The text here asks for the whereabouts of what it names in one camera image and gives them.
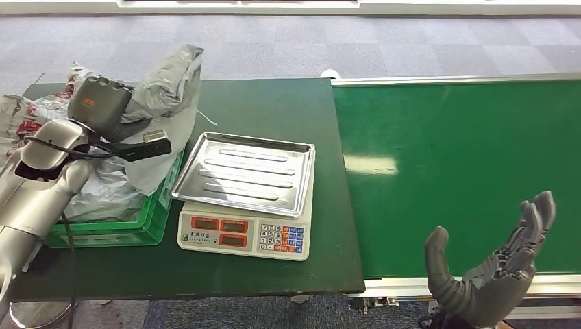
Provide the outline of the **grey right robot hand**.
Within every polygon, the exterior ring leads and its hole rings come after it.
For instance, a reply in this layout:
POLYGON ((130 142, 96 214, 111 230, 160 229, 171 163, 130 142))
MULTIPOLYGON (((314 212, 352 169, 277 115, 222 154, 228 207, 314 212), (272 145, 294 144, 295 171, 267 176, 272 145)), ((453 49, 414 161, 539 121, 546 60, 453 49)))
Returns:
POLYGON ((436 300, 421 328, 496 328, 525 297, 537 270, 534 264, 556 218, 551 191, 520 205, 519 225, 502 247, 459 280, 445 253, 449 233, 437 226, 424 245, 428 288, 436 300))

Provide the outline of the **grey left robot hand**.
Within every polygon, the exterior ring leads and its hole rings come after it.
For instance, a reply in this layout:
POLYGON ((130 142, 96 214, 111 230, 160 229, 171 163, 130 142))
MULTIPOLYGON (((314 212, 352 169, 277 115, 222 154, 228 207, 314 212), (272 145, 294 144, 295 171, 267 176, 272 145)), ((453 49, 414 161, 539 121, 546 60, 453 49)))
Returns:
POLYGON ((133 88, 98 76, 88 77, 71 97, 67 116, 111 143, 119 143, 149 126, 150 119, 123 123, 133 88))

